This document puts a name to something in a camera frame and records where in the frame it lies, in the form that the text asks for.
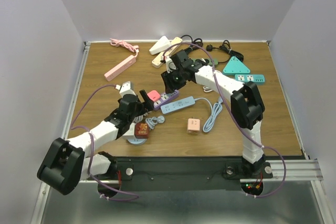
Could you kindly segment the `dark red cube socket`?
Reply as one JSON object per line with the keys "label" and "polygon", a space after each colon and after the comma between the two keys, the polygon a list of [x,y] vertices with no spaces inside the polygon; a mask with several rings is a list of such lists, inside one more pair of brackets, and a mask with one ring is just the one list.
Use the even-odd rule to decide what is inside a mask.
{"label": "dark red cube socket", "polygon": [[150,128],[147,123],[139,122],[135,125],[134,135],[137,139],[147,139],[149,136]]}

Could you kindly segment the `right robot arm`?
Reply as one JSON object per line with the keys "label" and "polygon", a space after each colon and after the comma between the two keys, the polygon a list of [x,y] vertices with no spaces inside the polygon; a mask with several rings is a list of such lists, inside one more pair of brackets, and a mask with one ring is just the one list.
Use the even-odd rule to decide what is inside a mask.
{"label": "right robot arm", "polygon": [[258,174],[266,158],[261,143],[265,105],[257,85],[229,78],[210,66],[208,60],[193,60],[184,50],[165,59],[165,63],[167,71],[161,77],[166,93],[179,90],[192,81],[217,92],[224,103],[230,102],[228,112],[243,135],[241,170],[248,177]]}

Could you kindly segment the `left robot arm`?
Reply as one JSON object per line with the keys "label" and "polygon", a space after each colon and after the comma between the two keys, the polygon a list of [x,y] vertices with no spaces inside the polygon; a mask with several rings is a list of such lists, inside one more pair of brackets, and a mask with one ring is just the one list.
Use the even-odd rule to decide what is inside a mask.
{"label": "left robot arm", "polygon": [[111,158],[95,155],[95,149],[119,139],[136,117],[154,109],[154,102],[144,90],[140,95],[123,95],[118,104],[96,127],[73,138],[53,140],[37,171],[37,178],[63,195],[72,192],[81,180],[90,175],[113,178],[117,166]]}

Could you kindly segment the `pink plug adapter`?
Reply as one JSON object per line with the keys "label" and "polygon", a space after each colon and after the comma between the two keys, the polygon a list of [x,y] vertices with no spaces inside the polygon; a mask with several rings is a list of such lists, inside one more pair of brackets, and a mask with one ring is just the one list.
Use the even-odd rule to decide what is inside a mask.
{"label": "pink plug adapter", "polygon": [[152,90],[147,93],[148,97],[153,101],[156,102],[160,99],[160,94],[156,90]]}

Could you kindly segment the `purple power strip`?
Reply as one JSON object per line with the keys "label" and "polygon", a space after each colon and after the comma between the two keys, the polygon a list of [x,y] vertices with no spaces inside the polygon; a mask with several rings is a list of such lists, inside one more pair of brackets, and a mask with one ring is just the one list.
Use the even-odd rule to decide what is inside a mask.
{"label": "purple power strip", "polygon": [[172,93],[166,94],[165,92],[162,93],[157,101],[153,103],[154,105],[154,111],[157,111],[161,108],[161,106],[166,105],[173,100],[175,100],[180,95],[179,90],[175,90]]}

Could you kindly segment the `beige power strip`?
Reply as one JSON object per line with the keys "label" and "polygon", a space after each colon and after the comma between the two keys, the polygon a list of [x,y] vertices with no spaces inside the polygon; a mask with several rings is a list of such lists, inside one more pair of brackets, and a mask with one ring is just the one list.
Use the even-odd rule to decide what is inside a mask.
{"label": "beige power strip", "polygon": [[[174,44],[178,44],[182,42],[182,38],[180,37],[175,37],[173,40],[170,41],[170,45],[174,45]],[[170,56],[172,53],[174,53],[177,48],[179,47],[179,45],[174,46],[172,48],[170,48],[166,53],[165,53],[165,58],[168,58],[168,56]],[[163,53],[164,52],[160,52],[153,60],[152,60],[152,66],[155,68],[159,68],[161,65],[163,65],[163,63],[161,62],[161,60],[163,60]]]}

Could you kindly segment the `light blue power strip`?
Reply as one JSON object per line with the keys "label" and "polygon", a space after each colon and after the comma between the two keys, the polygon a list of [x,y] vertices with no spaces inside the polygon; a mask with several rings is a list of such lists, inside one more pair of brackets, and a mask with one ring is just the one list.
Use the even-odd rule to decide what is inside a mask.
{"label": "light blue power strip", "polygon": [[161,106],[161,112],[163,114],[169,114],[184,108],[188,108],[194,104],[195,99],[193,96],[190,96]]}

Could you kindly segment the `white triangular socket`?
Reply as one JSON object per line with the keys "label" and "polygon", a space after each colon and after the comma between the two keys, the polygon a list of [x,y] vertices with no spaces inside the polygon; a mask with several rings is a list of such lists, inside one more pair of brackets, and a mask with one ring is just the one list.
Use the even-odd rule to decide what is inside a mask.
{"label": "white triangular socket", "polygon": [[151,55],[159,54],[171,46],[170,40],[166,36],[162,36],[150,49]]}

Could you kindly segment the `round blue socket base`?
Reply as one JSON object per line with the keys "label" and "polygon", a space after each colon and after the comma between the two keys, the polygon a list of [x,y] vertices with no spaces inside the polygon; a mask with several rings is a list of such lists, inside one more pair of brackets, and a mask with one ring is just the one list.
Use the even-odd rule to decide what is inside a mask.
{"label": "round blue socket base", "polygon": [[146,138],[128,138],[127,141],[134,146],[140,146],[144,144],[147,139]]}

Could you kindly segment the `green power strip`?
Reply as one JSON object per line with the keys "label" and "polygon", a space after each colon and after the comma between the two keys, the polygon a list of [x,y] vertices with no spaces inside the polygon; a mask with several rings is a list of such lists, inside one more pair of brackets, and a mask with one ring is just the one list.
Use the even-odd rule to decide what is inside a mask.
{"label": "green power strip", "polygon": [[206,58],[197,58],[197,59],[193,59],[193,63],[192,66],[194,68],[200,68],[203,66],[212,66],[214,63],[214,65],[218,65],[218,60],[214,59],[213,61],[211,61],[210,59],[206,59]]}

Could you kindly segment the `pink power strip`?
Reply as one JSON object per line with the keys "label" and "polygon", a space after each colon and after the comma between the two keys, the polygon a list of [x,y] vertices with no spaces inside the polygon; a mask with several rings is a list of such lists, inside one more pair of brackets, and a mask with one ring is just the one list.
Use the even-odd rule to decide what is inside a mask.
{"label": "pink power strip", "polygon": [[114,66],[112,69],[110,69],[108,72],[104,74],[104,77],[107,81],[113,80],[115,77],[120,75],[122,72],[127,70],[129,67],[131,67],[136,62],[136,56],[128,56],[126,59],[124,59],[122,62]]}

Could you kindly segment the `pink cube socket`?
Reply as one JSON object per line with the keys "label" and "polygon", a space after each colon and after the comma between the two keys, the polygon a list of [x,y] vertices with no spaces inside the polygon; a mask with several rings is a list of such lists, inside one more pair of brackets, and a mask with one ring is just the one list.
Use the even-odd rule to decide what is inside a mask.
{"label": "pink cube socket", "polygon": [[200,130],[201,130],[200,119],[189,118],[187,120],[187,133],[188,134],[199,133]]}

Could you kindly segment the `teal triangular socket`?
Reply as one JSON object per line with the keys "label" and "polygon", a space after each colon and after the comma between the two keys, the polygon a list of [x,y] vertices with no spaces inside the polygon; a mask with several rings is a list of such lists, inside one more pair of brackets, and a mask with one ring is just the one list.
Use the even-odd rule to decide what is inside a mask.
{"label": "teal triangular socket", "polygon": [[231,57],[224,67],[222,73],[226,76],[234,76],[236,74],[249,74],[250,69],[237,57]]}

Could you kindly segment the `teal rectangular power strip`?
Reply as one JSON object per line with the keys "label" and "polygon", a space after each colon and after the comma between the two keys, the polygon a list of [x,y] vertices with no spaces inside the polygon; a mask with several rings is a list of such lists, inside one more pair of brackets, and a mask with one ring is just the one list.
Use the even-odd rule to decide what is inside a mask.
{"label": "teal rectangular power strip", "polygon": [[266,82],[266,79],[262,74],[236,74],[235,80],[243,83],[248,83],[252,81],[257,85],[262,85]]}

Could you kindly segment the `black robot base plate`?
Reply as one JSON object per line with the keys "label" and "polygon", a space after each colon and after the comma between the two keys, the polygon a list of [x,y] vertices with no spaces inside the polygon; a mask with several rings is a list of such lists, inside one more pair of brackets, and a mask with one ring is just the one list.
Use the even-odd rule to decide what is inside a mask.
{"label": "black robot base plate", "polygon": [[242,179],[273,177],[270,163],[254,171],[241,157],[117,157],[112,171],[97,178],[118,180],[124,191],[240,190]]}

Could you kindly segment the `aluminium frame rail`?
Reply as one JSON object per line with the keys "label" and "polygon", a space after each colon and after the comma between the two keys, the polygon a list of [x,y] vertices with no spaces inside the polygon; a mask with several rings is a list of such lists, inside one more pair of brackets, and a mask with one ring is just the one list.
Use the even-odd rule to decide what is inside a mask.
{"label": "aluminium frame rail", "polygon": [[43,80],[45,100],[43,112],[46,116],[40,123],[39,135],[43,154],[43,162],[38,169],[38,178],[49,185],[58,185],[62,179],[62,167],[58,165],[58,158],[63,136],[68,132],[66,125],[70,120],[70,105],[72,95],[77,86],[77,75],[83,58],[84,43],[57,42],[53,57],[45,64]]}

